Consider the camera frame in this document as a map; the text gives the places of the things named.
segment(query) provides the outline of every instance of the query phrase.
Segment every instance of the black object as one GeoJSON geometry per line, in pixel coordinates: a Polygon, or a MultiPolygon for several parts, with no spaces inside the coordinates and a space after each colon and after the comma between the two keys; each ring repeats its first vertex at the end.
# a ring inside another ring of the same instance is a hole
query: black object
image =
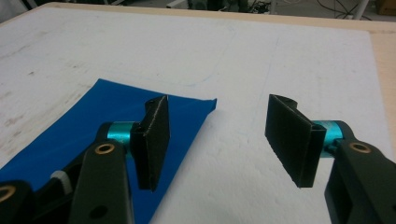
{"type": "MultiPolygon", "coordinates": [[[[318,142],[321,134],[318,137],[315,132],[324,127],[317,127],[296,107],[297,103],[291,99],[270,95],[265,135],[299,186],[298,183],[304,183],[304,178],[298,177],[315,178],[315,174],[307,174],[298,168],[303,166],[316,170],[317,154],[323,146],[318,142]]],[[[339,126],[343,137],[332,141],[335,150],[330,152],[334,156],[334,164],[325,190],[332,223],[396,223],[395,163],[376,147],[356,139],[343,121],[333,123],[339,126]]]]}
{"type": "Polygon", "coordinates": [[[104,123],[94,142],[38,191],[24,181],[0,183],[0,223],[134,223],[125,154],[134,155],[139,188],[155,190],[170,138],[167,96],[145,108],[141,122],[123,126],[130,128],[121,133],[127,138],[109,138],[115,122],[104,123]]]}

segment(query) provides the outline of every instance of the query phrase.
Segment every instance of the floor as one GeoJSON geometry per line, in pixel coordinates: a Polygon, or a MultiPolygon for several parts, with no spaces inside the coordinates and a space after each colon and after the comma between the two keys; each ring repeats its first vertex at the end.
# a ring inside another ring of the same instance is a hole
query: floor
{"type": "MultiPolygon", "coordinates": [[[[133,7],[166,7],[167,4],[173,1],[174,0],[127,0],[126,5],[133,7]]],[[[343,13],[351,10],[358,3],[359,0],[338,0],[337,2],[336,0],[277,0],[276,14],[300,17],[338,18],[341,20],[345,17],[343,13]]],[[[378,15],[376,13],[375,1],[370,1],[361,19],[372,21],[396,21],[396,16],[378,15]]]]}

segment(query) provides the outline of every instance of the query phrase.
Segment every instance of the cardboard box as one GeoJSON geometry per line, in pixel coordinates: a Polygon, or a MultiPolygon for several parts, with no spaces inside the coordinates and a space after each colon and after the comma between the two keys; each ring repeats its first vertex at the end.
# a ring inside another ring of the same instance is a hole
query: cardboard box
{"type": "Polygon", "coordinates": [[[396,0],[376,0],[375,4],[379,15],[396,16],[396,0]]]}

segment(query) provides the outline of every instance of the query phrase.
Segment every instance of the folded cloth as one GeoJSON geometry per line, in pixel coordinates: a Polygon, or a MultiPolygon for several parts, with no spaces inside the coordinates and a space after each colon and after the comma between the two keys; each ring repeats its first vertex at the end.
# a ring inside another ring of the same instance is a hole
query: folded cloth
{"type": "MultiPolygon", "coordinates": [[[[146,113],[144,103],[161,95],[99,79],[66,114],[0,170],[0,181],[25,180],[33,190],[39,189],[54,171],[93,142],[102,123],[140,121],[146,113]]],[[[153,193],[138,188],[134,160],[126,161],[135,223],[149,223],[206,116],[216,108],[216,100],[169,95],[168,101],[171,138],[153,193]]]]}

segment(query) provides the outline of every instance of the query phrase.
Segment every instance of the blue cloth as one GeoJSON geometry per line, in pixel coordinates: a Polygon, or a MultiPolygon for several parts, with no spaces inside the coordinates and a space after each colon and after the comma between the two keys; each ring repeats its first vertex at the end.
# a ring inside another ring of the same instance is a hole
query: blue cloth
{"type": "MultiPolygon", "coordinates": [[[[0,170],[0,181],[21,179],[34,190],[42,187],[55,170],[61,170],[93,140],[106,121],[140,121],[144,103],[163,95],[99,79],[60,119],[0,170]]],[[[134,160],[127,159],[133,194],[135,223],[148,223],[172,182],[206,116],[216,100],[196,100],[169,95],[171,139],[158,188],[153,193],[137,186],[134,160]]]]}

